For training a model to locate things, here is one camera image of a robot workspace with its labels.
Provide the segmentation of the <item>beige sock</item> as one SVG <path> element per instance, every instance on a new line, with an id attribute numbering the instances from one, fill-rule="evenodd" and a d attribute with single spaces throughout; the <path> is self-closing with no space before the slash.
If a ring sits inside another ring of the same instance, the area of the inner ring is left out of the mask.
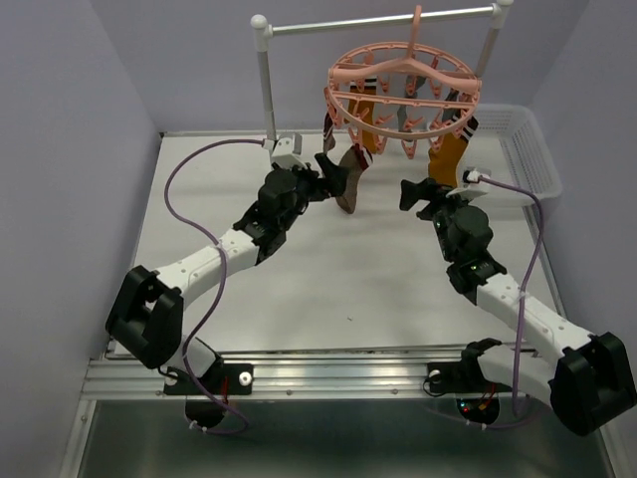
<path id="1" fill-rule="evenodd" d="M 347 214 L 353 214 L 357 203 L 359 180 L 362 174 L 373 163 L 373 156 L 369 150 L 359 145 L 353 145 L 342 156 L 339 166 L 347 170 L 344 193 L 335 201 L 338 207 Z"/>

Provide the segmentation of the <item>maroon white striped sock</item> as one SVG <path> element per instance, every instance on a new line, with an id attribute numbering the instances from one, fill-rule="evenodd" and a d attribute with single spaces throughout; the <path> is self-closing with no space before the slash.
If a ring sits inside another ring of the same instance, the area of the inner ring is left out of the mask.
<path id="1" fill-rule="evenodd" d="M 337 112 L 332 104 L 328 88 L 323 89 L 323 95 L 326 102 L 326 113 L 323 119 L 322 127 L 322 152 L 327 154 L 335 147 L 335 139 L 333 137 L 334 120 L 337 118 Z"/>

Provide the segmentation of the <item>mustard brown striped sock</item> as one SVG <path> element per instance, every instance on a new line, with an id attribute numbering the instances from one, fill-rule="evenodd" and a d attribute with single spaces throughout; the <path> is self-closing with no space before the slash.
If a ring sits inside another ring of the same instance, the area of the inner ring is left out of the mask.
<path id="1" fill-rule="evenodd" d="M 455 188 L 458 184 L 457 168 L 469 145 L 479 122 L 471 117 L 464 124 L 459 135 L 453 132 L 442 137 L 438 148 L 429 149 L 428 176 L 438 184 Z"/>

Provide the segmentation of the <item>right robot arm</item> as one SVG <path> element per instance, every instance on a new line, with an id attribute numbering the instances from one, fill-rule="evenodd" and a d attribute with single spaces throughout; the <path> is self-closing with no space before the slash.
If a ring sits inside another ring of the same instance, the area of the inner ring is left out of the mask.
<path id="1" fill-rule="evenodd" d="M 402 180 L 399 207 L 424 200 L 419 219 L 432 223 L 454 290 L 516 333 L 513 347 L 495 339 L 468 344 L 459 361 L 432 366 L 423 382 L 432 394 L 491 393 L 507 387 L 549 407 L 569 431 L 586 436 L 635 407 L 636 386 L 623 342 L 596 335 L 531 295 L 489 252 L 487 213 L 472 205 L 491 178 L 477 171 L 461 188 Z"/>

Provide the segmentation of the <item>pink round clip hanger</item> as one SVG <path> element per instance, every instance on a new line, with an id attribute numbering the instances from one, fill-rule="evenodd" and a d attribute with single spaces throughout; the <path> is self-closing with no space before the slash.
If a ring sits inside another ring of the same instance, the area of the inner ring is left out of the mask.
<path id="1" fill-rule="evenodd" d="M 384 151 L 391 139 L 400 142 L 407 157 L 415 155 L 418 143 L 425 141 L 438 148 L 442 137 L 450 132 L 459 135 L 464 124 L 474 116 L 482 92 L 482 80 L 463 61 L 418 40 L 420 21 L 410 26 L 406 41 L 385 41 L 355 48 L 342 55 L 328 69 L 328 94 L 337 118 L 334 129 L 366 129 L 373 134 L 376 153 Z M 377 95 L 368 96 L 349 91 L 357 82 L 362 90 L 364 80 L 377 78 Z M 404 98 L 408 76 L 422 76 L 426 84 L 418 98 Z M 373 124 L 348 112 L 349 100 L 375 102 Z M 398 130 L 397 109 L 411 106 L 405 132 Z"/>

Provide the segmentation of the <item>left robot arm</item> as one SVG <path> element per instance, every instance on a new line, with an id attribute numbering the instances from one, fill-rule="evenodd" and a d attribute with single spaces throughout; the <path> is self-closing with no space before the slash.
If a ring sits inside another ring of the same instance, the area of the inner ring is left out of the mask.
<path id="1" fill-rule="evenodd" d="M 209 397 L 249 392 L 251 373 L 226 371 L 219 354 L 194 333 L 184 334 L 183 315 L 208 291 L 222 293 L 230 276 L 273 256 L 311 203 L 344 194 L 347 169 L 323 153 L 315 159 L 318 170 L 274 166 L 256 201 L 209 246 L 155 270 L 128 271 L 106 319 L 108 334 L 145 367 L 174 369 Z"/>

